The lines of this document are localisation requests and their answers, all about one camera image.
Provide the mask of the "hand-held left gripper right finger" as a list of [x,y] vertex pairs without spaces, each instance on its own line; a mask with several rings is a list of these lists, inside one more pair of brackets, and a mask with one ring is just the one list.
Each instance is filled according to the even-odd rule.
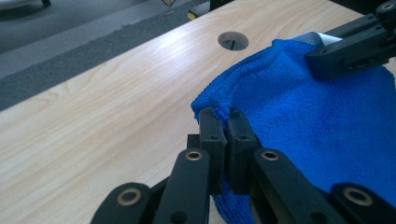
[[234,194],[249,193],[249,161],[259,147],[256,134],[248,119],[238,109],[232,108],[226,120],[226,162],[225,173],[229,189]]

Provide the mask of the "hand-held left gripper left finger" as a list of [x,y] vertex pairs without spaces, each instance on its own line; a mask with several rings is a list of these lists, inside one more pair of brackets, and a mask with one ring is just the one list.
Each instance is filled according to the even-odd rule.
[[199,112],[199,133],[188,135],[187,148],[197,147],[210,155],[209,192],[211,195],[222,193],[226,145],[227,140],[214,109],[212,107],[202,109]]

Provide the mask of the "blue microfibre cloth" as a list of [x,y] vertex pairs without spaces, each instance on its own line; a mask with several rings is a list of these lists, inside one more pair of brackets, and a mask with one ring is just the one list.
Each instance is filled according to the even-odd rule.
[[379,66],[316,81],[306,53],[321,45],[315,33],[276,39],[216,77],[192,102],[213,107],[220,121],[241,110],[265,146],[282,151],[316,187],[364,186],[394,207],[396,224],[396,89]]

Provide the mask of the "round grey table grommet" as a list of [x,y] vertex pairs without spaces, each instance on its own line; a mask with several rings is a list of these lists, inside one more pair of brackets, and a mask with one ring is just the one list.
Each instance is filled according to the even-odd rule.
[[230,31],[220,34],[218,37],[218,43],[224,49],[239,51],[248,47],[249,40],[241,33]]

